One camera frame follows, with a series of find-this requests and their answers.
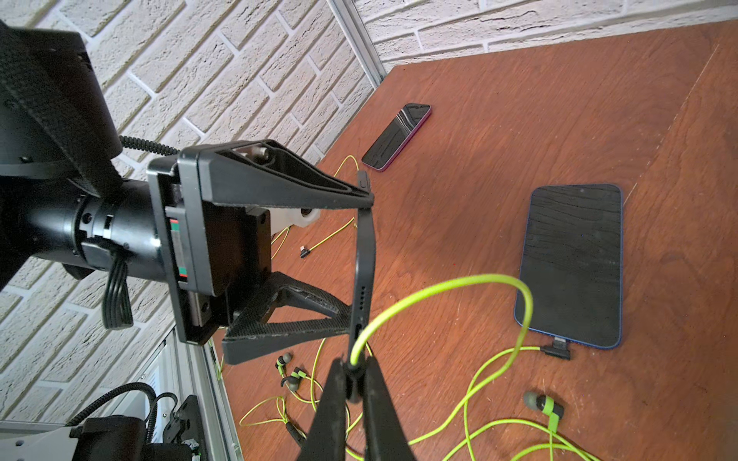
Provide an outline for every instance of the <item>phone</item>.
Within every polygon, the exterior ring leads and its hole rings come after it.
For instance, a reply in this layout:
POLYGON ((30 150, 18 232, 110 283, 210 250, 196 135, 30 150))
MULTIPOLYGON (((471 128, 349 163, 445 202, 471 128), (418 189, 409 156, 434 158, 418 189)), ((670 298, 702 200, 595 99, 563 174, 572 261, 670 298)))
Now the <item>phone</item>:
MULTIPOLYGON (((531 330, 601 349, 620 344, 622 208, 614 184, 533 191, 520 263, 533 294, 531 330)), ((520 324, 524 310, 518 294, 520 324)))
POLYGON ((362 157, 362 163, 384 171, 430 115, 427 104, 406 104, 362 157))

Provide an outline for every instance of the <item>brick wall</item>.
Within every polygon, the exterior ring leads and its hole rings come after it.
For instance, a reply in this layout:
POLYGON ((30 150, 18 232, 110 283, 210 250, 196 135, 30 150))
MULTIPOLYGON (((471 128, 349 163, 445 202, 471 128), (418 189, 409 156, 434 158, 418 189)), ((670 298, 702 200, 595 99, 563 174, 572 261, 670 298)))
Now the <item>brick wall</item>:
POLYGON ((738 0, 356 0, 385 69, 738 18, 738 0))
MULTIPOLYGON (((324 1, 26 0, 9 25, 82 34, 119 132, 183 148, 271 137, 317 163, 371 93, 324 1)), ((114 160, 144 179, 153 154, 114 160)), ((125 382, 173 323, 129 279, 135 325, 106 331, 106 274, 31 259, 0 293, 0 419, 60 423, 125 382)))

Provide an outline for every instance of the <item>green cable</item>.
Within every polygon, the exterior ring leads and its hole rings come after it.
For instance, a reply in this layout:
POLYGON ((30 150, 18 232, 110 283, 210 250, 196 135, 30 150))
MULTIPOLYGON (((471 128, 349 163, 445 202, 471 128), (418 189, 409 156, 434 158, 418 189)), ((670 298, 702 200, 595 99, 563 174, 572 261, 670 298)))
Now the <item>green cable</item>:
POLYGON ((353 223, 353 222, 354 222, 354 219, 355 219, 355 218, 352 218, 352 219, 350 219, 350 220, 349 220, 349 222, 347 222, 346 224, 344 224, 343 226, 341 226, 341 227, 340 227, 340 228, 339 228, 339 229, 338 229, 337 231, 334 231, 334 232, 333 232, 332 234, 330 234, 330 235, 329 235, 328 237, 326 237, 326 238, 322 239, 322 240, 321 240, 320 242, 318 242, 318 243, 316 243, 315 245, 313 245, 312 247, 310 247, 310 248, 308 249, 308 251, 309 251, 309 252, 311 252, 311 251, 313 251, 314 249, 316 249, 317 247, 319 247, 319 246, 323 245, 323 244, 324 244, 324 243, 325 243, 326 241, 328 241, 328 239, 330 239, 331 237, 333 237, 333 236, 334 236, 335 234, 337 234, 337 233, 341 232, 341 231, 342 231, 343 229, 346 229, 346 228, 348 227, 348 225, 349 225, 349 224, 351 224, 351 223, 353 223))
POLYGON ((260 424, 272 423, 272 422, 275 422, 275 421, 282 421, 283 423, 285 423, 285 422, 289 421, 286 418, 286 413, 287 413, 287 405, 285 403, 284 397, 282 397, 281 395, 276 395, 274 397, 265 398, 261 402, 259 402, 256 405, 254 405, 248 412, 246 412, 246 414, 241 418, 241 420, 238 421, 238 425, 241 426, 241 427, 250 427, 250 426, 259 426, 260 424), (264 405, 266 402, 269 402, 269 401, 277 401, 277 413, 279 413, 279 415, 280 415, 280 418, 279 419, 271 419, 271 420, 261 421, 260 423, 244 424, 244 420, 254 410, 256 410, 257 408, 259 408, 260 406, 264 405), (282 408, 283 408, 283 410, 280 410, 280 407, 279 407, 279 402, 280 401, 282 401, 282 408))
POLYGON ((348 453, 356 461, 364 461, 364 457, 362 457, 362 455, 356 453, 354 450, 349 449, 348 445, 346 445, 346 453, 348 453))
POLYGON ((525 450, 513 456, 512 459, 510 459, 510 461, 518 461, 520 458, 524 457, 526 454, 531 454, 534 451, 538 451, 538 450, 545 450, 551 446, 553 446, 553 448, 555 448, 556 450, 573 451, 573 449, 567 447, 566 445, 562 445, 560 443, 554 443, 553 445, 549 445, 548 443, 541 443, 540 445, 533 445, 531 447, 526 448, 525 450))
MULTIPOLYGON (((533 421, 528 421, 528 420, 508 418, 508 419, 503 419, 503 420, 491 421, 485 424, 484 426, 480 427, 479 429, 477 429, 477 431, 475 431, 474 434, 472 434, 469 438, 473 440, 476 438, 476 436, 486 431, 487 429, 490 429, 495 426, 499 426, 500 424, 523 424, 526 426, 534 427, 536 429, 546 432, 547 434, 550 434, 552 437, 555 437, 559 442, 562 442, 564 445, 566 445, 571 451, 577 453, 584 461, 600 461, 599 458, 597 458, 593 454, 590 454, 584 450, 581 450, 580 448, 577 448, 574 444, 566 440, 564 437, 558 434, 554 434, 551 431, 549 431, 547 428, 545 428, 544 426, 541 426, 538 423, 535 423, 533 421)), ((466 445, 466 439, 462 440, 458 445, 456 445, 456 447, 454 447, 451 451, 449 451, 449 453, 445 456, 443 461, 448 461, 448 459, 450 459, 454 454, 456 454, 457 451, 461 450, 464 445, 466 445)))
POLYGON ((523 327, 520 328, 520 334, 518 335, 517 342, 515 343, 515 351, 508 359, 507 363, 503 365, 503 368, 507 370, 512 362, 515 360, 515 357, 517 357, 517 352, 523 345, 523 339, 525 338, 525 334, 528 332, 528 326, 531 324, 531 317, 533 316, 533 296, 531 295, 530 288, 528 288, 525 283, 521 282, 515 277, 510 277, 509 275, 502 274, 481 274, 448 280, 446 282, 431 285, 428 288, 409 295, 407 298, 401 299, 400 301, 391 305, 386 311, 379 314, 361 332, 359 338, 354 344, 354 348, 351 349, 351 364, 359 364, 359 357, 364 350, 364 346, 369 341, 369 338, 379 329, 379 327, 384 325, 387 320, 391 319, 398 313, 404 311, 411 305, 422 301, 423 299, 430 298, 431 296, 443 293, 444 291, 453 290, 454 288, 461 288, 469 285, 479 285, 481 283, 505 283, 506 285, 512 285, 520 290, 523 293, 523 298, 525 298, 525 315, 523 316, 523 327))
MULTIPOLYGON (((318 346, 318 351, 315 353, 315 360, 313 361, 313 371, 310 374, 310 376, 315 376, 315 368, 318 365, 318 356, 320 356, 320 351, 323 349, 323 345, 325 344, 326 338, 323 338, 323 340, 320 342, 320 346, 318 346)), ((310 403, 313 405, 313 411, 317 412, 318 407, 315 404, 315 388, 313 387, 313 383, 315 381, 310 380, 310 403)))
POLYGON ((505 364, 501 366, 500 369, 498 369, 496 372, 492 373, 492 375, 490 375, 484 381, 479 383, 471 391, 469 391, 466 394, 466 396, 461 400, 461 402, 459 402, 456 405, 456 407, 451 412, 449 417, 439 427, 437 427, 436 429, 433 429, 431 432, 428 432, 427 434, 421 435, 420 437, 414 440, 411 440, 409 442, 410 445, 414 445, 418 442, 421 442, 422 440, 426 440, 428 437, 432 437, 433 435, 436 435, 440 431, 443 431, 446 427, 448 427, 448 425, 451 423, 454 416, 456 416, 459 410, 461 410, 461 407, 464 405, 465 402, 467 402, 474 394, 479 392, 484 386, 486 386, 493 380, 499 378, 504 372, 506 372, 510 368, 512 363, 515 361, 515 358, 517 357, 518 352, 520 352, 520 348, 523 346, 523 340, 525 339, 525 334, 528 332, 528 326, 531 324, 531 317, 533 316, 533 296, 531 295, 530 288, 528 288, 528 286, 525 283, 521 282, 515 277, 510 277, 509 275, 502 275, 502 274, 472 275, 470 277, 462 277, 458 279, 449 280, 447 282, 442 282, 436 285, 432 285, 428 288, 418 291, 417 293, 411 294, 407 298, 400 300, 399 302, 390 306, 386 311, 379 314, 361 332, 361 334, 359 335, 359 338, 356 340, 356 343, 354 344, 354 348, 351 350, 351 363, 353 365, 357 365, 359 363, 359 358, 361 356, 362 350, 364 349, 364 346, 366 345, 366 343, 369 341, 369 338, 379 329, 379 327, 381 327, 384 323, 386 323, 389 319, 391 319, 398 313, 407 309, 411 305, 419 301, 422 301, 423 299, 426 299, 428 297, 431 297, 439 293, 443 293, 444 291, 452 290, 454 288, 461 288, 461 287, 469 286, 469 285, 478 285, 481 283, 505 283, 506 285, 514 286, 515 288, 520 290, 521 293, 523 293, 523 299, 525 300, 525 314, 523 315, 523 326, 520 328, 520 333, 518 333, 517 340, 515 341, 515 347, 513 347, 513 351, 510 354, 510 358, 508 358, 505 364))
POLYGON ((351 423, 351 425, 346 429, 346 437, 351 433, 351 431, 354 430, 354 427, 359 423, 359 421, 362 420, 362 416, 364 416, 364 412, 359 413, 359 416, 356 417, 356 420, 351 423))
MULTIPOLYGON (((469 391, 472 390, 472 387, 474 386, 474 383, 477 382, 477 378, 479 378, 479 375, 482 374, 482 372, 493 362, 498 360, 500 357, 506 356, 513 352, 514 349, 505 349, 504 351, 498 353, 494 357, 490 358, 488 361, 484 362, 481 367, 479 367, 479 370, 474 374, 474 377, 469 382, 469 387, 466 388, 466 392, 469 393, 469 391)), ((520 348, 520 350, 541 350, 538 346, 523 346, 520 348)), ((466 446, 469 448, 469 456, 472 458, 472 461, 477 461, 477 458, 474 456, 474 450, 472 450, 472 440, 469 438, 469 401, 464 402, 463 405, 463 431, 466 435, 466 446)))
POLYGON ((282 245, 284 245, 285 241, 287 240, 287 236, 289 235, 290 227, 292 226, 287 226, 287 232, 285 233, 284 238, 282 239, 282 243, 279 244, 279 246, 277 247, 277 251, 272 255, 270 259, 274 259, 277 256, 277 253, 279 253, 279 251, 282 249, 282 245))
POLYGON ((274 237, 274 240, 272 240, 272 245, 274 245, 274 244, 275 244, 275 242, 277 241, 277 239, 278 239, 278 238, 279 238, 279 237, 280 237, 280 236, 281 236, 281 235, 282 235, 282 234, 284 233, 284 231, 286 231, 287 229, 289 229, 289 226, 287 226, 287 227, 285 227, 284 229, 282 229, 282 230, 280 231, 280 233, 279 233, 279 234, 277 234, 277 237, 274 237))

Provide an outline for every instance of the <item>wooden table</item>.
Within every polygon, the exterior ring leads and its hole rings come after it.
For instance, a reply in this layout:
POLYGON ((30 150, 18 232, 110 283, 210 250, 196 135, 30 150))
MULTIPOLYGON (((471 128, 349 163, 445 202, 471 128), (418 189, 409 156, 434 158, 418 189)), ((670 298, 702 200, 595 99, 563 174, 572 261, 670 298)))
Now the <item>wooden table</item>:
MULTIPOLYGON (((406 102, 430 104, 433 115, 387 171, 370 173, 373 316, 453 277, 517 275, 538 186, 611 182, 624 191, 621 346, 573 345, 571 362, 521 353, 472 399, 472 428, 502 417, 545 423, 523 405, 523 393, 535 389, 565 405, 559 432, 602 460, 738 458, 738 22, 396 67, 320 167, 333 173, 347 154, 364 153, 406 102)), ((352 169, 340 177, 355 181, 352 169)), ((298 254, 351 216, 324 212, 315 225, 293 228, 274 270, 350 302, 353 229, 306 259, 298 254)), ((502 285, 451 291, 373 337, 408 438, 440 424, 477 367, 513 345, 514 296, 502 285)), ((272 319, 305 318, 283 308, 272 319)), ((525 341, 550 342, 537 333, 525 341)), ((289 369, 309 371, 318 344, 295 347, 289 369)), ((319 381, 346 352, 345 337, 326 342, 319 381)), ((275 359, 226 366, 237 421, 263 398, 286 393, 275 359)), ((290 397, 287 409, 307 431, 312 408, 290 397)), ((267 417, 276 417, 272 403, 249 420, 267 417)), ((442 458, 462 441, 461 421, 413 446, 417 458, 442 458)), ((247 459, 297 456, 282 424, 238 433, 247 459)), ((349 438, 359 450, 363 440, 360 427, 349 438)), ((474 446, 480 460, 508 460, 547 440, 500 426, 474 446)), ((464 450, 455 459, 468 457, 464 450)), ((526 459, 547 460, 548 452, 526 459)), ((579 458, 558 451, 556 459, 579 458)))

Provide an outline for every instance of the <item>black plastic bracket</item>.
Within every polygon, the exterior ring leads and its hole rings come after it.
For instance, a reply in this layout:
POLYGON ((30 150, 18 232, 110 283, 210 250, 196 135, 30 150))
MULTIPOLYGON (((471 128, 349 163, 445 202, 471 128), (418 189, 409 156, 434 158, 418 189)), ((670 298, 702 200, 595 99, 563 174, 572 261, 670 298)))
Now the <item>black plastic bracket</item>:
POLYGON ((67 274, 74 277, 76 280, 83 280, 85 277, 94 272, 94 269, 80 266, 72 266, 71 264, 62 264, 67 274))
POLYGON ((172 412, 162 433, 164 443, 184 443, 190 446, 192 455, 200 455, 200 461, 208 461, 205 430, 196 395, 188 395, 182 405, 172 412))
POLYGON ((571 351, 569 350, 569 343, 566 339, 555 336, 553 343, 550 346, 541 346, 541 352, 547 356, 563 358, 564 360, 571 360, 571 351))
POLYGON ((155 159, 148 182, 180 338, 204 344, 218 326, 228 326, 225 360, 237 364, 311 339, 347 333, 355 339, 366 325, 376 249, 366 173, 353 186, 267 139, 193 146, 155 159), (261 207, 359 210, 356 315, 319 288, 271 274, 269 215, 261 207), (328 318, 267 324, 286 304, 328 318))
POLYGON ((227 364, 240 364, 286 347, 348 333, 351 308, 327 291, 273 272, 245 304, 223 338, 227 364), (276 308, 290 305, 325 319, 267 323, 276 308))

